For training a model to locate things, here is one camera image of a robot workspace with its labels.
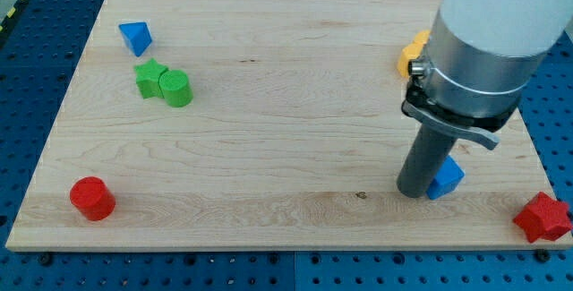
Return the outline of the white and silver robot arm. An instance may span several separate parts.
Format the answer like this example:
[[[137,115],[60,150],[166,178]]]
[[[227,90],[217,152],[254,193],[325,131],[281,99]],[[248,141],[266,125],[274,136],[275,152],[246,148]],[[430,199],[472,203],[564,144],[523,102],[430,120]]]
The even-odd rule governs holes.
[[[496,132],[572,18],[572,0],[442,0],[421,54],[409,61],[403,112],[415,146],[458,139],[492,150]]]

